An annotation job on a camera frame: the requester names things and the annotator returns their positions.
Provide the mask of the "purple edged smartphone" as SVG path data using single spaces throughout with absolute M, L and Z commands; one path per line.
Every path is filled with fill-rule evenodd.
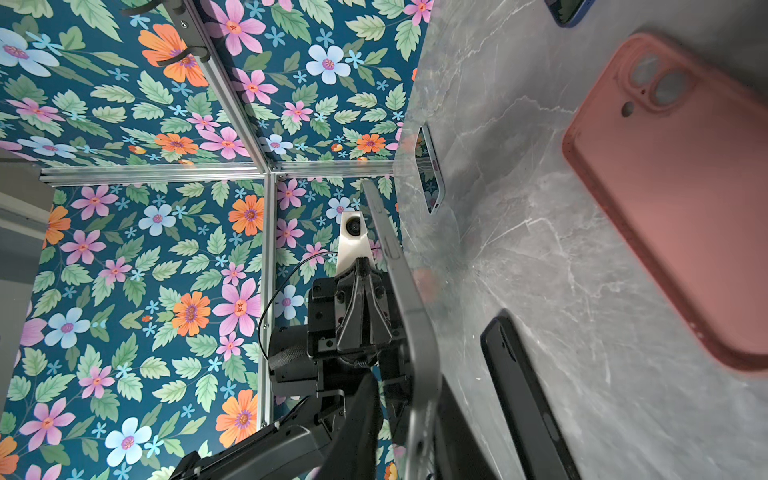
M 427 124 L 419 127 L 415 160 L 429 214 L 434 214 L 445 198 L 445 182 L 435 150 L 431 132 Z

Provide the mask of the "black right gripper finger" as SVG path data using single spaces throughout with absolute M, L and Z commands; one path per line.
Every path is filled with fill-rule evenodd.
M 376 377 L 366 373 L 355 393 L 345 424 L 316 479 L 375 479 L 378 435 L 383 424 Z

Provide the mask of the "black phone case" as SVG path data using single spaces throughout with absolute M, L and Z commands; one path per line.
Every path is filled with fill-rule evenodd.
M 501 310 L 480 345 L 527 479 L 581 477 L 511 313 Z

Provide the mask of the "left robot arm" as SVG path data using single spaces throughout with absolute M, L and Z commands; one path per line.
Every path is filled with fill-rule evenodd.
M 405 442 L 412 396 L 403 322 L 387 273 L 358 258 L 309 292 L 305 324 L 271 334 L 273 389 L 300 396 L 282 418 L 221 453 L 186 455 L 175 479 L 373 479 L 378 435 Z

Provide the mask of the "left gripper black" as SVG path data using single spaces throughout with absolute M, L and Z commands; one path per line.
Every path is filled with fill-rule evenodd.
M 412 367 L 389 275 L 356 259 L 315 281 L 308 318 L 271 334 L 268 371 L 278 396 L 351 395 L 364 374 L 378 374 L 389 414 L 405 414 Z

